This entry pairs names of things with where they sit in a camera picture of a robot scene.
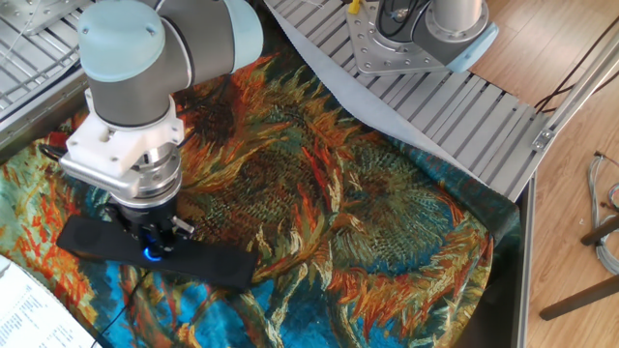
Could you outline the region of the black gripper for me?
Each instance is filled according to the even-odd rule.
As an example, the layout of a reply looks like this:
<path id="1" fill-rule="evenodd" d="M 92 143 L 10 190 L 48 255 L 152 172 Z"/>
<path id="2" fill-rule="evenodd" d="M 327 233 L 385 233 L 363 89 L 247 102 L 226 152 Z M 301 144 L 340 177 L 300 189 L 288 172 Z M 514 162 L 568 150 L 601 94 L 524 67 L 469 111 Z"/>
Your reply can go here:
<path id="1" fill-rule="evenodd" d="M 141 249 L 155 246 L 149 226 L 157 227 L 157 252 L 168 254 L 179 240 L 191 237 L 195 227 L 176 216 L 177 199 L 150 208 L 132 208 L 120 202 L 105 205 L 104 210 L 111 221 L 139 241 Z"/>

